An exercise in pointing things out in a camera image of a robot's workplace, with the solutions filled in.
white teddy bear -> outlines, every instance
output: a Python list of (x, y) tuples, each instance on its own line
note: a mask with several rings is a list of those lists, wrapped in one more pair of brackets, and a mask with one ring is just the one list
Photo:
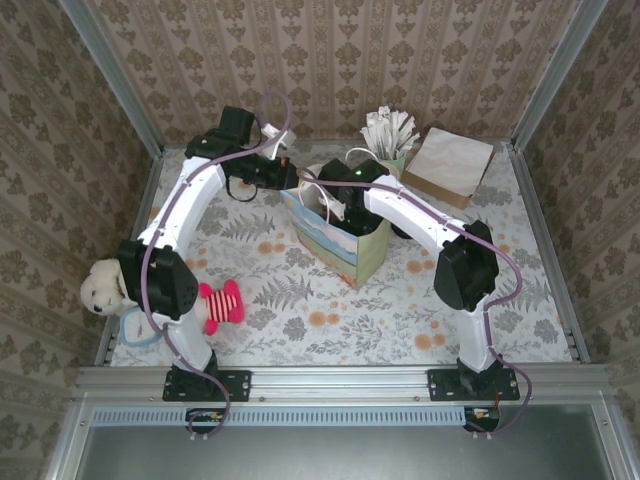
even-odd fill
[(130, 300), (120, 269), (114, 258), (98, 260), (80, 287), (80, 298), (90, 312), (100, 316), (122, 315), (138, 304)]
[[(240, 323), (244, 320), (242, 296), (235, 281), (227, 280), (222, 290), (213, 290), (206, 283), (201, 283), (199, 293), (194, 308), (207, 335), (213, 335), (221, 322)], [(80, 299), (87, 310), (103, 317), (122, 317), (138, 307), (127, 295), (120, 262), (114, 258), (98, 260), (91, 267), (89, 276), (80, 287)]]

aluminum frame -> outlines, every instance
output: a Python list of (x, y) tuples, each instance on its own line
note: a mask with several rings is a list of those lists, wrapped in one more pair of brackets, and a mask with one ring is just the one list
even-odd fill
[(154, 160), (160, 158), (162, 155), (160, 149), (162, 136), (124, 74), (126, 69), (120, 64), (109, 45), (107, 36), (100, 28), (100, 22), (85, 1), (61, 0), (60, 4), (89, 49), (91, 57), (100, 67), (100, 71), (138, 132), (147, 151)]
[[(147, 226), (149, 215), (151, 215), (151, 208), (153, 207), (153, 198), (155, 197), (158, 183), (160, 182), (163, 165), (164, 160), (162, 157), (153, 160), (149, 177), (147, 178), (147, 184), (144, 187), (142, 200), (140, 201), (140, 207), (138, 208), (138, 214), (136, 215), (136, 220), (131, 231), (130, 238), (132, 240), (138, 238), (138, 235), (140, 235), (142, 230)], [(116, 315), (107, 317), (104, 330), (102, 331), (102, 337), (100, 338), (100, 345), (98, 346), (98, 351), (96, 352), (96, 357), (93, 362), (96, 367), (103, 366), (107, 363), (107, 354), (109, 353), (111, 342), (116, 338), (119, 326), (120, 321)]]
[(570, 343), (569, 347), (575, 348), (578, 352), (578, 359), (581, 362), (588, 363), (591, 360), (589, 352), (587, 351), (587, 344), (582, 336), (578, 317), (576, 317), (576, 312), (573, 308), (571, 297), (569, 296), (569, 290), (562, 275), (560, 262), (553, 248), (551, 235), (549, 234), (547, 223), (544, 220), (542, 207), (538, 201), (533, 180), (529, 173), (529, 167), (521, 151), (514, 151), (514, 148), (511, 147), (509, 156), (511, 157), (513, 171), (518, 180), (520, 193), (522, 194), (522, 202), (527, 210), (531, 230), (533, 231), (533, 236), (540, 250), (540, 259), (542, 260), (542, 265), (549, 280), (549, 288), (551, 289), (556, 307), (558, 308), (558, 314), (563, 325), (569, 329), (569, 335), (567, 335), (567, 341)]
[[(615, 392), (603, 365), (579, 363), (520, 364), (534, 384), (532, 405), (591, 405), (614, 478), (638, 478), (637, 460), (614, 404)], [(232, 408), (476, 406), (491, 402), (431, 402), (427, 370), (449, 365), (383, 367), (229, 367), (253, 372), (247, 403)], [(80, 370), (71, 408), (62, 428), (47, 479), (75, 478), (95, 408), (140, 406), (166, 408), (162, 389), (167, 367), (88, 367)], [(518, 377), (521, 391), (526, 383)], [(504, 402), (516, 405), (519, 402)], [(193, 402), (189, 407), (220, 407)]]
[(551, 105), (553, 97), (569, 73), (569, 69), (582, 50), (584, 42), (587, 41), (607, 2), (608, 0), (589, 0), (578, 5), (567, 31), (553, 53), (544, 75), (513, 132), (512, 139), (517, 151), (524, 150), (531, 140), (536, 127)]

floral tablecloth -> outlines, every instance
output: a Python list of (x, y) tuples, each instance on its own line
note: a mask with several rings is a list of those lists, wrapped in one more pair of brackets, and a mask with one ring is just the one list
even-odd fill
[[(289, 151), (297, 165), (343, 158), (352, 145), (300, 144)], [(363, 157), (351, 155), (353, 166)], [(168, 150), (152, 216), (181, 169), (182, 150)], [(238, 198), (253, 187), (232, 182)], [(494, 242), (521, 267), (524, 289), (492, 310), (497, 350), (518, 362), (569, 361), (571, 356), (540, 254), (504, 144), (471, 205), (460, 211), (423, 195), (442, 211), (481, 219)], [(249, 205), (220, 192), (200, 222), (187, 264), (200, 281), (240, 284), (243, 324), (223, 324), (209, 337), (221, 365), (400, 365), (453, 363), (458, 353), (458, 312), (433, 290), (436, 258), (413, 240), (391, 235), (387, 260), (359, 290), (343, 283), (298, 242), (280, 194), (260, 191)], [(514, 277), (499, 261), (495, 294), (510, 292)], [(113, 366), (169, 365), (164, 342), (127, 347), (118, 341)]]

red plush toy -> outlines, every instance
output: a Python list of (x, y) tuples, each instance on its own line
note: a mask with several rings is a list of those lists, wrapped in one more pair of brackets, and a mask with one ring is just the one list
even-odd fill
[(213, 290), (206, 283), (200, 284), (200, 296), (208, 310), (204, 333), (213, 335), (222, 322), (241, 323), (244, 320), (242, 295), (235, 280), (227, 280), (222, 290)]

wallpaper wall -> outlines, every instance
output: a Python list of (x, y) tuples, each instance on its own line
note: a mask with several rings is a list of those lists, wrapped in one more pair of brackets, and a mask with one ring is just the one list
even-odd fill
[(37, 478), (103, 324), (78, 298), (150, 159), (56, 1), (0, 2), (0, 478)]
[[(380, 105), (511, 134), (579, 0), (88, 0), (165, 143), (289, 95), (298, 136), (359, 137)], [(284, 105), (269, 117), (278, 124)]]
[(640, 436), (640, 3), (610, 1), (525, 149), (594, 361)]

